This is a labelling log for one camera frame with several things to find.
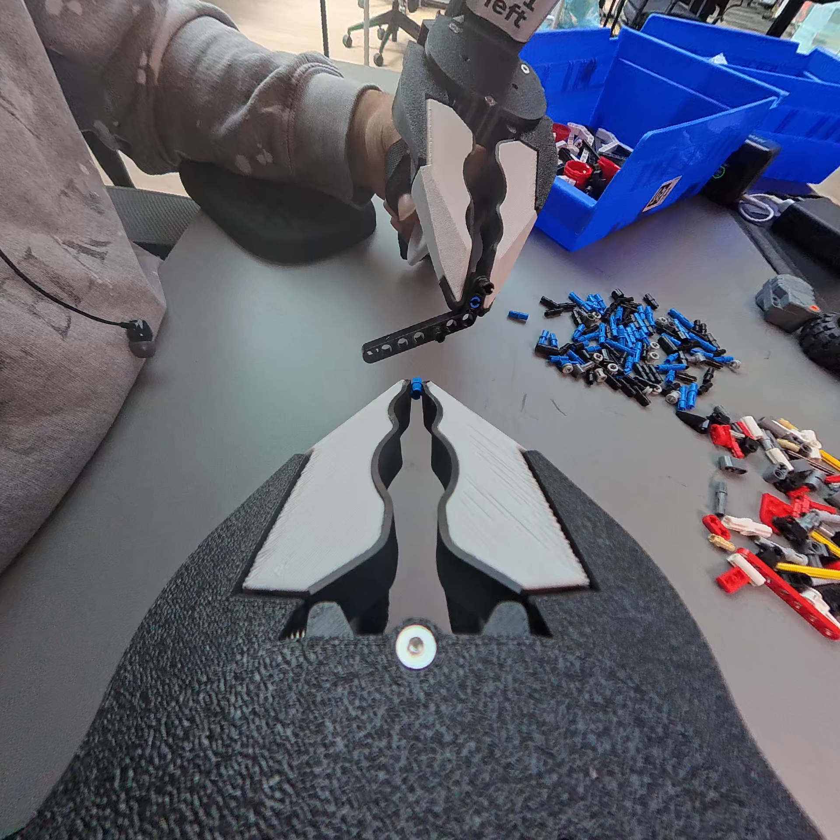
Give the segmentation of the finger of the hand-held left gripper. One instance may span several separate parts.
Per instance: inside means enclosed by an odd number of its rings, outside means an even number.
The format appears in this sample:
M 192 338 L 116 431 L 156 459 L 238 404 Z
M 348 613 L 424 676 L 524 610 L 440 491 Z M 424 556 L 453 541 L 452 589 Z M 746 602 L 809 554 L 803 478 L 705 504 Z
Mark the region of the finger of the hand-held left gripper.
M 537 218 L 538 153 L 519 140 L 500 142 L 487 154 L 479 175 L 479 276 L 495 291 L 510 276 Z
M 467 297 L 473 237 L 465 164 L 474 145 L 473 133 L 455 110 L 426 101 L 425 163 L 418 166 L 412 186 L 417 222 L 411 264 L 431 259 L 451 310 Z

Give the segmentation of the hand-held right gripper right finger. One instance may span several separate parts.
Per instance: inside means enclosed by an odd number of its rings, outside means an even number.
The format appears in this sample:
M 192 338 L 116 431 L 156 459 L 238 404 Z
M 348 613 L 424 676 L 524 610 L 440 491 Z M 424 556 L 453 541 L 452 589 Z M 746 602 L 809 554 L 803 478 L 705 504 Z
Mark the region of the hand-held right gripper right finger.
M 438 524 L 446 549 L 519 595 L 588 589 L 524 448 L 432 382 L 425 422 L 444 489 Z

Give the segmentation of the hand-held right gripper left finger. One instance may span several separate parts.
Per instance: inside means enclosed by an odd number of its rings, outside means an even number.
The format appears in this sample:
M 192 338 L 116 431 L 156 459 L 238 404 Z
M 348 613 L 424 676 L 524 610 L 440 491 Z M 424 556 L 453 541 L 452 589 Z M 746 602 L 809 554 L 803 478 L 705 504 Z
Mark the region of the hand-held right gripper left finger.
M 245 592 L 314 596 L 383 551 L 410 419 L 411 383 L 398 381 L 309 449 Z

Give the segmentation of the black toy beam with holes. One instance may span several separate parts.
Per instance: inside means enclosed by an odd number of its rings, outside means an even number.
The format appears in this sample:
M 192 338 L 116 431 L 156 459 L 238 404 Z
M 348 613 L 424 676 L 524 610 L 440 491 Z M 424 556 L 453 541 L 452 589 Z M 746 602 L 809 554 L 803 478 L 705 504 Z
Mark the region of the black toy beam with holes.
M 477 319 L 488 312 L 491 305 L 490 297 L 492 294 L 487 298 L 482 298 L 479 309 L 469 309 L 468 301 L 476 295 L 474 278 L 478 276 L 473 275 L 468 278 L 465 302 L 458 304 L 454 310 L 446 311 L 433 318 L 398 329 L 379 339 L 363 344 L 361 348 L 362 361 L 367 364 L 374 364 L 409 350 L 417 349 L 427 343 L 442 343 L 446 341 L 449 335 L 469 329 Z

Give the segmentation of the person's left forearm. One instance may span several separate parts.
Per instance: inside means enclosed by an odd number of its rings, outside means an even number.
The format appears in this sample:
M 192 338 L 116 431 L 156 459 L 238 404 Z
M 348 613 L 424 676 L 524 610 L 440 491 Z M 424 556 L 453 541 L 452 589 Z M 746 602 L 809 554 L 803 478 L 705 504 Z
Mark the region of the person's left forearm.
M 81 130 L 152 175 L 184 161 L 351 204 L 346 138 L 362 90 L 318 53 L 271 51 L 203 2 L 26 2 Z

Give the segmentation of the grey desk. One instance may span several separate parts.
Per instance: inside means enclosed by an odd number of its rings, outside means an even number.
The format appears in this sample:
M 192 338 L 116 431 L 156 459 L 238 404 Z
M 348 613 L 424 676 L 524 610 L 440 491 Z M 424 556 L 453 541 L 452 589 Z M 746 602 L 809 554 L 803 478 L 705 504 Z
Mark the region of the grey desk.
M 705 634 L 742 717 L 790 793 L 838 838 L 838 643 L 760 589 L 726 595 L 708 543 L 715 449 L 665 405 L 641 407 L 539 360 L 539 299 L 613 288 L 701 319 L 742 363 L 709 396 L 740 417 L 813 429 L 838 455 L 838 383 L 765 323 L 773 274 L 703 198 L 568 253 L 528 239 L 472 329 L 366 364 L 363 342 L 445 308 L 427 265 L 374 235 L 307 266 L 253 259 L 206 216 L 164 262 L 156 356 L 54 516 L 2 573 L 2 834 L 25 824 L 88 730 L 123 651 L 181 563 L 289 457 L 421 375 L 546 455 L 644 548 Z M 526 312 L 525 323 L 508 312 Z

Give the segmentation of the person's left hand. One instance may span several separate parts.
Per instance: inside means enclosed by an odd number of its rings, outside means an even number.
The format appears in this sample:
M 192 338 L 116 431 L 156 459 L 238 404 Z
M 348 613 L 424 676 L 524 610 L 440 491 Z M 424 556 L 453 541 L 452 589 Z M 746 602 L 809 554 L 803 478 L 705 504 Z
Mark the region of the person's left hand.
M 346 160 L 353 187 L 381 198 L 394 230 L 407 244 L 417 223 L 413 199 L 405 194 L 393 207 L 385 197 L 387 154 L 402 138 L 392 120 L 392 101 L 393 96 L 382 90 L 362 90 L 350 117 Z

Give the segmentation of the blue storage bin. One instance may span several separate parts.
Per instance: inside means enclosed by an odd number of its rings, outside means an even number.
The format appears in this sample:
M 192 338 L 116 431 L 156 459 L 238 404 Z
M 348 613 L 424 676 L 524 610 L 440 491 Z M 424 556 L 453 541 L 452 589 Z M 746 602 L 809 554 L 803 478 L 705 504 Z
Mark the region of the blue storage bin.
M 651 14 L 650 37 L 777 88 L 786 96 L 757 134 L 780 146 L 770 178 L 818 184 L 839 166 L 839 59 L 820 47 L 801 52 L 796 42 L 680 17 Z
M 557 123 L 604 129 L 632 149 L 593 198 L 557 177 L 536 226 L 575 251 L 694 196 L 785 91 L 634 30 L 542 30 L 520 57 Z

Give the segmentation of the black swivel chair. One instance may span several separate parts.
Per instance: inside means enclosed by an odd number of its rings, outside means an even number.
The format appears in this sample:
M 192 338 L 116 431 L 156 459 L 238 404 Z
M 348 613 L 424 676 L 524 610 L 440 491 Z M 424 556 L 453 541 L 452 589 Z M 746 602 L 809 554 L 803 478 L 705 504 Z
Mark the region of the black swivel chair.
M 356 1 L 359 20 L 342 32 L 341 45 L 365 66 L 397 69 L 422 23 L 443 13 L 440 1 Z

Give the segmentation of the black wrist rest pad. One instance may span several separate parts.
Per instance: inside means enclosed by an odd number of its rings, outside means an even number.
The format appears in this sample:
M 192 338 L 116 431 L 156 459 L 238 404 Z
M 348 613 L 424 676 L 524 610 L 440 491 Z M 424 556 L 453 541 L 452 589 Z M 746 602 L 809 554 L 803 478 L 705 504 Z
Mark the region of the black wrist rest pad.
M 352 206 L 295 183 L 184 161 L 187 195 L 236 245 L 276 265 L 304 265 L 341 254 L 375 232 L 372 202 Z

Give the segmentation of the grey toy motor block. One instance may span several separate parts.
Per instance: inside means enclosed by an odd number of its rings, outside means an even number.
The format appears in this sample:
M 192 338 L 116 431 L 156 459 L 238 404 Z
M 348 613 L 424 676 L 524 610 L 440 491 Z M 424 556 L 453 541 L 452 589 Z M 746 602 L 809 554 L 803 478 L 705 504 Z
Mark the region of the grey toy motor block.
M 786 333 L 796 333 L 823 312 L 812 285 L 788 274 L 767 280 L 754 300 L 763 319 Z

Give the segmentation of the dark mesh office chair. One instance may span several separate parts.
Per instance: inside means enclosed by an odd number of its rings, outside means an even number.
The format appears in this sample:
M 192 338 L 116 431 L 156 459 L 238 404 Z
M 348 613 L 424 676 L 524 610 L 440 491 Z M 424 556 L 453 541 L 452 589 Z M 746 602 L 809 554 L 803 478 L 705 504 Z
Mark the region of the dark mesh office chair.
M 119 152 L 92 131 L 82 131 L 82 137 L 106 177 L 106 191 L 130 242 L 153 256 L 167 259 L 200 213 L 199 206 L 188 196 L 137 187 Z

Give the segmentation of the black flat device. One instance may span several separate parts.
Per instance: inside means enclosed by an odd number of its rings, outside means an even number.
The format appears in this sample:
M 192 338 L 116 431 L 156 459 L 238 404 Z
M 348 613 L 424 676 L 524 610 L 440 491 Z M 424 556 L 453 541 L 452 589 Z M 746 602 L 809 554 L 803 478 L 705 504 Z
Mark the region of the black flat device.
M 770 226 L 808 256 L 839 270 L 839 205 L 827 196 L 793 201 Z

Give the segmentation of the person's grey patterned hoodie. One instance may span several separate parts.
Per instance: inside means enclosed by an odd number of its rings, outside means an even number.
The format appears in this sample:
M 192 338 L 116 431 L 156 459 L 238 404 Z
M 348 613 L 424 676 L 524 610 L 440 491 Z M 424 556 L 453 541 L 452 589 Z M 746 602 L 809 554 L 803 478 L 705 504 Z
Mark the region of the person's grey patterned hoodie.
M 2 2 L 1 568 L 74 483 L 143 361 L 102 319 L 165 312 L 81 136 L 24 2 Z

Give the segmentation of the black rubber toy tyre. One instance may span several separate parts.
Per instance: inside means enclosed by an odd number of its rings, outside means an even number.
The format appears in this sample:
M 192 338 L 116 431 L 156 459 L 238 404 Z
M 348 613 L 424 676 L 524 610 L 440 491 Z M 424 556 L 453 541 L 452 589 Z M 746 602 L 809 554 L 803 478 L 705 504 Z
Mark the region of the black rubber toy tyre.
M 804 355 L 830 373 L 839 375 L 839 313 L 822 312 L 800 330 Z

